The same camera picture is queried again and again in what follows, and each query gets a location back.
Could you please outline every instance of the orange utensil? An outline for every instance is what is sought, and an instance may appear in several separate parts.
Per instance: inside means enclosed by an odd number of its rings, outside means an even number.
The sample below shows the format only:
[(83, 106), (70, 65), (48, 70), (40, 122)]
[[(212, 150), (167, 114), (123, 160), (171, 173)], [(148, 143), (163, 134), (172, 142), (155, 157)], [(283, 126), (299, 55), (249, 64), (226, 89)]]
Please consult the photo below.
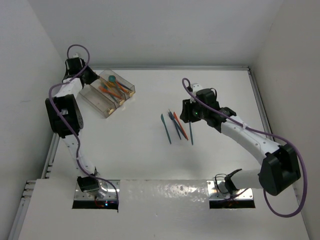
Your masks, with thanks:
[(174, 119), (175, 119), (175, 120), (177, 121), (177, 123), (179, 124), (179, 126), (180, 126), (180, 128), (181, 128), (181, 130), (182, 130), (182, 132), (183, 132), (184, 137), (189, 141), (189, 138), (188, 138), (188, 136), (187, 136), (184, 128), (182, 127), (182, 125), (181, 125), (181, 123), (180, 123), (180, 121), (179, 121), (179, 118), (177, 117), (177, 114), (176, 114), (175, 112), (173, 112), (173, 116), (174, 116)]
[(99, 89), (100, 89), (102, 92), (106, 93), (106, 94), (110, 94), (110, 95), (115, 96), (116, 98), (122, 100), (122, 98), (121, 98), (120, 96), (118, 96), (117, 94), (113, 93), (112, 91), (108, 91), (108, 90), (105, 89), (103, 86), (99, 86)]
[(128, 93), (128, 90), (124, 89), (123, 86), (121, 86), (118, 82), (116, 82), (116, 84), (119, 86), (119, 88), (124, 91), (125, 93)]
[(122, 93), (117, 89), (117, 86), (116, 86), (115, 83), (110, 82), (110, 81), (107, 81), (107, 80), (105, 80), (103, 77), (100, 77), (100, 81), (101, 81), (101, 83), (103, 83), (103, 84), (106, 86), (107, 89), (109, 89), (109, 90), (108, 90), (109, 92), (114, 92), (115, 94), (118, 93), (119, 95), (122, 94)]

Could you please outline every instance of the orange tweezers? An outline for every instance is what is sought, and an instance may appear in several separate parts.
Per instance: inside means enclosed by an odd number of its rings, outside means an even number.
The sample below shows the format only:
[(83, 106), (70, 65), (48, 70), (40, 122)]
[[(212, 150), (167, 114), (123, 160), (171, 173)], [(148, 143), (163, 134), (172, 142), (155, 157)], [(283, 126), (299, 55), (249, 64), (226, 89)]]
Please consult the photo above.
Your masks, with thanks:
[(180, 123), (180, 121), (179, 121), (179, 118), (177, 117), (177, 114), (176, 114), (175, 112), (173, 112), (173, 116), (174, 116), (174, 119), (175, 119), (175, 120), (177, 121), (177, 123), (179, 124), (179, 126), (180, 126), (180, 128), (181, 128), (181, 130), (182, 130), (182, 133), (183, 133), (184, 137), (189, 141), (189, 138), (188, 138), (188, 136), (187, 136), (184, 128), (182, 127), (182, 125), (181, 125), (181, 123)]
[(122, 91), (124, 91), (125, 93), (128, 93), (128, 91), (125, 90), (125, 89), (121, 86), (120, 83), (118, 83), (118, 82), (116, 81), (116, 84), (119, 86), (119, 88), (120, 88)]
[(99, 89), (100, 89), (102, 92), (106, 93), (106, 94), (110, 94), (110, 95), (115, 96), (116, 98), (122, 100), (122, 97), (118, 96), (117, 94), (113, 93), (112, 91), (108, 91), (108, 90), (105, 89), (103, 86), (99, 86)]

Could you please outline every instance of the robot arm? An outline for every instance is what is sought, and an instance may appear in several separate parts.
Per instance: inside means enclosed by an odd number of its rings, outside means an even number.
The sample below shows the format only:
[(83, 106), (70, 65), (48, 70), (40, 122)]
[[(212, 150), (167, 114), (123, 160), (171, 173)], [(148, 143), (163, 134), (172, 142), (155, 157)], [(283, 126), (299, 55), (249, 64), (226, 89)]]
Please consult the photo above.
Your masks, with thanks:
[[(64, 83), (69, 82), (70, 79), (84, 67), (85, 62), (76, 55), (73, 58), (67, 59), (65, 61), (65, 65), (66, 73), (63, 80)], [(69, 84), (63, 85), (59, 92), (53, 97), (55, 106), (62, 113), (63, 117), (70, 124), (78, 137), (81, 135), (81, 129), (84, 127), (84, 122), (77, 105), (76, 98), (78, 93), (83, 89), (84, 85), (91, 84), (98, 79), (98, 77), (99, 76), (97, 74), (87, 67), (78, 78), (73, 79)], [(59, 118), (48, 98), (45, 100), (45, 105), (53, 132), (57, 133), (68, 147), (75, 167), (79, 172), (77, 182), (80, 189), (83, 192), (93, 192), (98, 190), (98, 180), (88, 177), (79, 169), (76, 157), (78, 148), (78, 141), (76, 137)], [(79, 151), (78, 160), (80, 165), (87, 173), (93, 176), (98, 174), (96, 167), (91, 161), (85, 158), (81, 149)]]
[(301, 177), (298, 158), (293, 148), (274, 142), (265, 135), (251, 132), (237, 114), (228, 107), (220, 107), (217, 92), (213, 88), (203, 89), (199, 84), (193, 84), (189, 89), (193, 95), (211, 108), (227, 115), (243, 124), (237, 125), (231, 120), (215, 113), (197, 103), (193, 98), (183, 100), (180, 119), (185, 123), (205, 120), (210, 127), (232, 138), (246, 149), (261, 165), (260, 170), (245, 171), (237, 169), (224, 178), (219, 188), (230, 194), (239, 189), (258, 188), (276, 196)]

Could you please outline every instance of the white wall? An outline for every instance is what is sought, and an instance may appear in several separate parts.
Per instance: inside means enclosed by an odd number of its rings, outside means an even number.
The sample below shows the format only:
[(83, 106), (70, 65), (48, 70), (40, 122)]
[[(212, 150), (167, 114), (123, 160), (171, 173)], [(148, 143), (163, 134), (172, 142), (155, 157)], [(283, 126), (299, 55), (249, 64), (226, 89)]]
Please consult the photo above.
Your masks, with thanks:
[(282, 0), (29, 0), (62, 58), (93, 65), (250, 65)]
[[(301, 150), (308, 173), (303, 216), (319, 239), (320, 1), (286, 0), (255, 62), (254, 74), (274, 133)], [(297, 184), (299, 197), (302, 181)]]
[(45, 99), (65, 71), (27, 0), (0, 7), (0, 239), (7, 239), (26, 180), (41, 175), (52, 131)]

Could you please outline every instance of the clear plastic container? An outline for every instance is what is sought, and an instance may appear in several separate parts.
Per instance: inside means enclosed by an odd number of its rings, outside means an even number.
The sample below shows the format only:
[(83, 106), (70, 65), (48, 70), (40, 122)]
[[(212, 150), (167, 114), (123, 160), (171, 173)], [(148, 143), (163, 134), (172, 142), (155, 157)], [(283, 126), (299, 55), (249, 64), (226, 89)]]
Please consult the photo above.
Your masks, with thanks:
[(114, 102), (103, 96), (91, 85), (85, 85), (79, 93), (86, 102), (93, 106), (105, 118), (109, 117), (117, 109)]
[(104, 70), (102, 73), (100, 73), (99, 76), (106, 81), (115, 80), (116, 87), (120, 92), (124, 94), (125, 100), (128, 100), (136, 93), (136, 89), (133, 84), (131, 84), (112, 70)]
[(122, 104), (124, 104), (126, 100), (126, 96), (122, 91), (109, 91), (112, 92), (115, 95), (106, 93), (106, 89), (104, 88), (103, 79), (97, 79), (93, 83), (91, 83), (91, 87), (93, 87), (97, 92), (99, 92), (101, 95), (103, 95), (106, 99), (111, 101), (116, 108), (120, 107)]

